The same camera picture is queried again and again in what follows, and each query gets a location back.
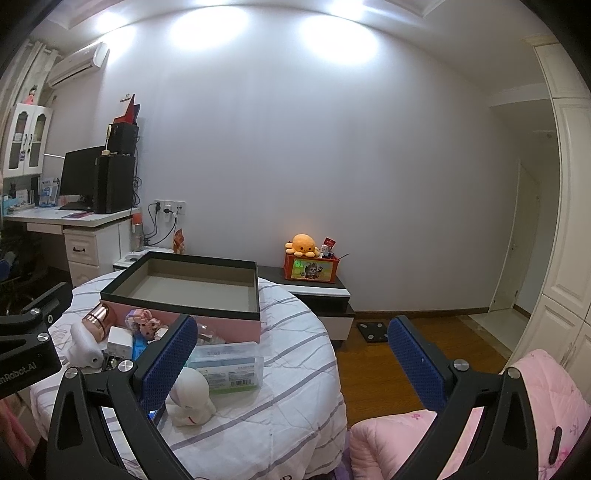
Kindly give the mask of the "white wall charger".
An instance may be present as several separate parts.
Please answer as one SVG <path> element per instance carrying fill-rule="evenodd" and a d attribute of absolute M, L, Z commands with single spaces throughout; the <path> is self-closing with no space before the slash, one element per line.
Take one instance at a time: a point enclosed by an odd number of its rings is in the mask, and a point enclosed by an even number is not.
<path fill-rule="evenodd" d="M 119 359 L 132 358 L 132 333 L 121 327 L 112 326 L 109 330 L 106 344 L 107 353 Z"/>

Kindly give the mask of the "white astronaut figurine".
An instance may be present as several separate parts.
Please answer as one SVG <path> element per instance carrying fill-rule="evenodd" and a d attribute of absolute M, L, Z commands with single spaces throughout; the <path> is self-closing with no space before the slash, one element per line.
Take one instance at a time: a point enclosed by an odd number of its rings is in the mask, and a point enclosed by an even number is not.
<path fill-rule="evenodd" d="M 184 367 L 165 400 L 166 412 L 176 427 L 201 426 L 215 414 L 211 391 L 204 376 Z"/>

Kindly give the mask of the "rose gold metal canister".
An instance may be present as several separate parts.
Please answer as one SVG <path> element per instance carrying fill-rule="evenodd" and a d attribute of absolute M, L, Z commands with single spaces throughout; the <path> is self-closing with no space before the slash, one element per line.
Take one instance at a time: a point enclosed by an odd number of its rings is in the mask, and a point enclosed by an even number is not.
<path fill-rule="evenodd" d="M 109 330 L 115 323 L 115 314 L 108 305 L 102 302 L 98 303 L 82 319 L 82 325 L 97 342 L 101 342 L 108 337 Z"/>

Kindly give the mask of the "pink building block figure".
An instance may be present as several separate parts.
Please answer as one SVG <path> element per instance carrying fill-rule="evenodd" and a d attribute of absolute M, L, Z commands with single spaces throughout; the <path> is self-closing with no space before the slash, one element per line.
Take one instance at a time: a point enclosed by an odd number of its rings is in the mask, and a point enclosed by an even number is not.
<path fill-rule="evenodd" d="M 160 340 L 168 331 L 167 325 L 143 308 L 131 310 L 125 317 L 125 324 L 135 336 L 147 342 Z"/>

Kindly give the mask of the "clear plastic storage box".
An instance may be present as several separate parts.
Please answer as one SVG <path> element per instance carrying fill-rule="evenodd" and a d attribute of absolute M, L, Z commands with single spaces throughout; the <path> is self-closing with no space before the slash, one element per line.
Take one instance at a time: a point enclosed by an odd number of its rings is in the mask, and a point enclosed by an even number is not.
<path fill-rule="evenodd" d="M 263 355 L 256 342 L 196 345 L 185 366 L 204 376 L 211 394 L 252 391 L 263 382 Z"/>

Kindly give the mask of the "blue highlighter marker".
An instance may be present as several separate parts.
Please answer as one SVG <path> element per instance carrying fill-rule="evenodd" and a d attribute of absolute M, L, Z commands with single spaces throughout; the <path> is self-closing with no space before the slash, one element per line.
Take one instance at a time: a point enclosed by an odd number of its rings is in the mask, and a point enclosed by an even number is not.
<path fill-rule="evenodd" d="M 139 356 L 145 351 L 147 346 L 147 340 L 140 333 L 134 333 L 132 335 L 131 360 L 136 361 L 139 358 Z"/>

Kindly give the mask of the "white wardrobe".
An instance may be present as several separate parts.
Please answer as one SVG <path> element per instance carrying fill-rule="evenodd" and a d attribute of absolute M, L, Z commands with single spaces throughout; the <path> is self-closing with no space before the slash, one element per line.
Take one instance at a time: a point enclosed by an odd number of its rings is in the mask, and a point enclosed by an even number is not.
<path fill-rule="evenodd" d="M 590 397 L 590 90 L 558 40 L 531 41 L 548 87 L 559 147 L 559 204 L 550 263 L 511 357 L 543 349 Z"/>

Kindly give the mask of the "white side cabinet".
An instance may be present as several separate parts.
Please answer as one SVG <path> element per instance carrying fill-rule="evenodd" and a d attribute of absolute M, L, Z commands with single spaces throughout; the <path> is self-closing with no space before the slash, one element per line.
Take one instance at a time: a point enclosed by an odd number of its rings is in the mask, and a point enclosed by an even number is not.
<path fill-rule="evenodd" d="M 149 250 L 129 252 L 119 260 L 115 261 L 112 267 L 114 270 L 125 270 L 144 257 L 147 253 L 149 253 Z"/>

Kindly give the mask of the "white desk with drawers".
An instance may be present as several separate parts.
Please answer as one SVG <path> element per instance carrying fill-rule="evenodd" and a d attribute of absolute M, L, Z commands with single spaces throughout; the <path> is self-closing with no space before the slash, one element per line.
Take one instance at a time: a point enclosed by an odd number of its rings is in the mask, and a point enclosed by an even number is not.
<path fill-rule="evenodd" d="M 138 208 L 111 214 L 34 207 L 9 213 L 4 220 L 22 223 L 28 232 L 57 236 L 59 247 L 47 255 L 66 269 L 74 287 L 113 271 L 130 252 L 132 215 Z"/>

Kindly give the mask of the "black and pink tray box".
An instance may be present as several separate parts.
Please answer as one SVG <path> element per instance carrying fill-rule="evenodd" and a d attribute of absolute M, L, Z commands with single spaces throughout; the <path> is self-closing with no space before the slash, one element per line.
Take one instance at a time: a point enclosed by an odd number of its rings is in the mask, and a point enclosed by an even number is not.
<path fill-rule="evenodd" d="M 170 324 L 188 315 L 228 343 L 259 342 L 262 334 L 256 263 L 148 252 L 100 291 L 118 324 L 147 309 Z"/>

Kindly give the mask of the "orange lid water bottle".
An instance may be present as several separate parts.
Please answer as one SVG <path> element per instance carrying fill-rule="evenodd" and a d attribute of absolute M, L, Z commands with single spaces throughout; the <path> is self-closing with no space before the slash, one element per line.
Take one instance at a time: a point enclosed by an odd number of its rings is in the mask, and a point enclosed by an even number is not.
<path fill-rule="evenodd" d="M 142 214 L 134 213 L 131 216 L 131 237 L 130 237 L 130 250 L 132 252 L 138 252 L 143 249 L 144 243 L 143 235 L 143 222 Z"/>

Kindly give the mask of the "orange snack bag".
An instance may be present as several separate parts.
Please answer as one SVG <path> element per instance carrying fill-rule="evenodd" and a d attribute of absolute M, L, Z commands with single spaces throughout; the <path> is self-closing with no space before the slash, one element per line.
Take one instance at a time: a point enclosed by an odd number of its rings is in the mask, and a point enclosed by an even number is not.
<path fill-rule="evenodd" d="M 174 232 L 172 250 L 174 254 L 183 254 L 185 249 L 184 235 L 181 229 Z"/>

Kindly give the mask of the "black bathroom scale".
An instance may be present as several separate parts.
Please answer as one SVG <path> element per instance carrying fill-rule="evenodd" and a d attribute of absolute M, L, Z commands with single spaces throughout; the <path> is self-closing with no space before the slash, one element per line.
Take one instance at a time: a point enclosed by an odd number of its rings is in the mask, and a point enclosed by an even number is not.
<path fill-rule="evenodd" d="M 388 324 L 382 321 L 376 322 L 358 322 L 356 329 L 359 330 L 363 340 L 367 343 L 387 343 L 388 342 Z"/>

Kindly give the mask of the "black computer monitor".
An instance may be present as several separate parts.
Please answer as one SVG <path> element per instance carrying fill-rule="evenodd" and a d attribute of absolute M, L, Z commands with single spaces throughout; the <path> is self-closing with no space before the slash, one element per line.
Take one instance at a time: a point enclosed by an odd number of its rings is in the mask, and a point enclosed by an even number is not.
<path fill-rule="evenodd" d="M 102 151 L 103 146 L 95 146 L 66 153 L 59 194 L 62 197 L 77 195 L 78 199 L 65 203 L 61 210 L 93 210 L 95 161 Z"/>

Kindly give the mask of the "black computer tower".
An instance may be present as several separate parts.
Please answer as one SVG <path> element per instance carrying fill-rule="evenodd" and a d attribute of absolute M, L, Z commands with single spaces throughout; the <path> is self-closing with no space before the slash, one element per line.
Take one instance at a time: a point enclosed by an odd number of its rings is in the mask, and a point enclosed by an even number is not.
<path fill-rule="evenodd" d="M 95 160 L 93 211 L 111 214 L 132 208 L 135 158 L 100 156 Z"/>

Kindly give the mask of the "white glass door cabinet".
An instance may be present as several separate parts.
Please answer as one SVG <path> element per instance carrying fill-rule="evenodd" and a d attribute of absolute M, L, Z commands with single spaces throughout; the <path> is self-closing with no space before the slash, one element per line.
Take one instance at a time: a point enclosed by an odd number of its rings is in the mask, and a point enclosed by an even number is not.
<path fill-rule="evenodd" d="M 17 103 L 5 130 L 1 166 L 4 178 L 40 175 L 53 110 Z"/>

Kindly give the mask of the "black white TV cabinet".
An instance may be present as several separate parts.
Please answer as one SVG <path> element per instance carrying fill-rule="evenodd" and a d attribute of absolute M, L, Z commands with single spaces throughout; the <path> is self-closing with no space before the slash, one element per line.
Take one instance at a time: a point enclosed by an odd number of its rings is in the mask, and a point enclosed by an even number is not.
<path fill-rule="evenodd" d="M 334 284 L 287 280 L 280 267 L 257 266 L 259 277 L 279 284 L 301 300 L 328 331 L 332 347 L 339 349 L 349 337 L 356 313 L 349 300 L 351 294 L 339 278 Z"/>

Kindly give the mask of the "red cartoon storage crate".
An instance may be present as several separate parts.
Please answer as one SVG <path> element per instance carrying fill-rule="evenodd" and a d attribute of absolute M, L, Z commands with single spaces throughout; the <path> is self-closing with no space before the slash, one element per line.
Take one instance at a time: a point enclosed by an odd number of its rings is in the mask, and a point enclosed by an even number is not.
<path fill-rule="evenodd" d="M 287 280 L 335 283 L 339 267 L 338 258 L 297 257 L 284 254 L 283 275 Z"/>

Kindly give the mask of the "orange octopus plush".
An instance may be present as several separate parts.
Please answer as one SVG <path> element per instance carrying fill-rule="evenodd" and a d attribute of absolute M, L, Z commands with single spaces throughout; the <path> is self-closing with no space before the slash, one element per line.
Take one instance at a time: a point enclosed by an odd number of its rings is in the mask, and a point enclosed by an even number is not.
<path fill-rule="evenodd" d="M 293 240 L 284 246 L 288 255 L 296 257 L 318 258 L 321 255 L 320 249 L 315 245 L 315 240 L 308 234 L 294 235 Z"/>

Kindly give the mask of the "black speaker box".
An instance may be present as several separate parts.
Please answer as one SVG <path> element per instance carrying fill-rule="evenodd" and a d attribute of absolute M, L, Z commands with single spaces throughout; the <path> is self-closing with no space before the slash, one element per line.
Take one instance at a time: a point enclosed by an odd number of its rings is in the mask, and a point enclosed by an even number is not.
<path fill-rule="evenodd" d="M 133 155 L 135 153 L 139 127 L 129 123 L 109 125 L 106 149 L 115 154 Z"/>

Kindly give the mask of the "white air conditioner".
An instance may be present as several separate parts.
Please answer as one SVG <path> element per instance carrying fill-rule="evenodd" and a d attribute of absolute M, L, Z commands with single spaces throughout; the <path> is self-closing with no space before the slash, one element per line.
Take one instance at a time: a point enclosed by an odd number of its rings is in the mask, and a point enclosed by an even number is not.
<path fill-rule="evenodd" d="M 109 51 L 109 46 L 104 42 L 75 51 L 53 66 L 47 78 L 48 86 L 56 89 L 71 80 L 100 70 Z"/>

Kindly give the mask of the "white wall socket strip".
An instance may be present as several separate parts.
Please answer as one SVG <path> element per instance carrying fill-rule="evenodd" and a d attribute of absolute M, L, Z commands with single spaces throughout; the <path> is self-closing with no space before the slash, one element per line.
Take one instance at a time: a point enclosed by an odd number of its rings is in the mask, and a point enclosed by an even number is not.
<path fill-rule="evenodd" d="M 186 202 L 180 200 L 162 200 L 155 199 L 154 202 L 159 206 L 159 211 L 164 215 L 184 215 Z"/>

